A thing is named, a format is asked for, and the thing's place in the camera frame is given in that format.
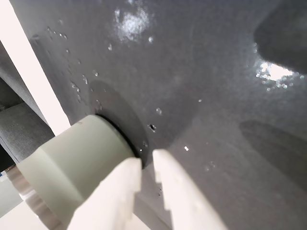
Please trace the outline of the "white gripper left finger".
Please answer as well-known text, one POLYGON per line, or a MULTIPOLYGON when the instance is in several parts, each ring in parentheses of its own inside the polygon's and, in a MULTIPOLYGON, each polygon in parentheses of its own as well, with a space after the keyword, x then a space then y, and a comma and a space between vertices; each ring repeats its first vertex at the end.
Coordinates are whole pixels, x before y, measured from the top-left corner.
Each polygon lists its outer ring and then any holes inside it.
POLYGON ((133 213, 135 193, 141 189, 141 177, 140 159, 121 162, 75 210, 68 229, 125 229, 133 213))

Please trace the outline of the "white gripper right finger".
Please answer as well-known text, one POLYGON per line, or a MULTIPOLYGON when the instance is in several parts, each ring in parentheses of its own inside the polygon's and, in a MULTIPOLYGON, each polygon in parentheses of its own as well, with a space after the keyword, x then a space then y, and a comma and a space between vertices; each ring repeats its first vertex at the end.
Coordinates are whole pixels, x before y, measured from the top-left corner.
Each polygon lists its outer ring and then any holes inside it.
POLYGON ((226 230, 227 226, 180 163, 165 149, 153 150, 155 181, 164 193, 174 230, 226 230))

